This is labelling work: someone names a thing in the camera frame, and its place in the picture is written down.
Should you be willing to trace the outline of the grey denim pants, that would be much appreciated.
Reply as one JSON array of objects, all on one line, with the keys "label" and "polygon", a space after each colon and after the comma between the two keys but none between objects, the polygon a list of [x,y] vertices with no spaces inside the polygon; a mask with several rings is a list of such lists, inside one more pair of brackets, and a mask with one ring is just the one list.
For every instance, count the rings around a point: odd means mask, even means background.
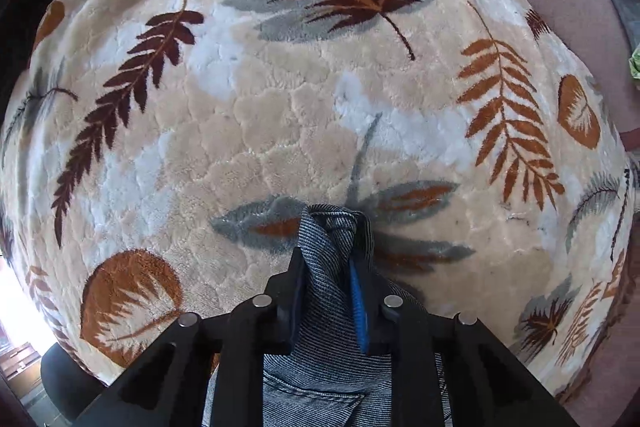
[{"label": "grey denim pants", "polygon": [[372,256],[374,239],[356,207],[296,205],[297,231],[286,239],[258,239],[256,205],[217,218],[214,230],[252,248],[302,251],[309,270],[302,324],[290,355],[266,355],[262,419],[267,426],[387,426],[392,407],[390,357],[367,357],[357,343],[348,289],[356,246]]}]

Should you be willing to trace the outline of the leaf-patterned beige blanket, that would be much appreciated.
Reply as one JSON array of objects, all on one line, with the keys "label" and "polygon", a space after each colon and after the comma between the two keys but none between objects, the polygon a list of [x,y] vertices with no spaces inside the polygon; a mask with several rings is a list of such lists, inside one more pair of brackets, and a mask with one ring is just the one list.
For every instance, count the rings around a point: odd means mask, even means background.
[{"label": "leaf-patterned beige blanket", "polygon": [[596,78],[528,0],[1,0],[1,249],[102,383],[256,293],[333,204],[565,395],[638,202]]}]

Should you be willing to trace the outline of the green patterned cloth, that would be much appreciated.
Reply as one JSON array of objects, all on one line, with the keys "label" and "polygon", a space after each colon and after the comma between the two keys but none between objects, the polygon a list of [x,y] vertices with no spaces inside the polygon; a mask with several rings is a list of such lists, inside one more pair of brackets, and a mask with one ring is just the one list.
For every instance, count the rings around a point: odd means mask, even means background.
[{"label": "green patterned cloth", "polygon": [[640,46],[637,46],[628,60],[629,72],[635,83],[640,83]]}]

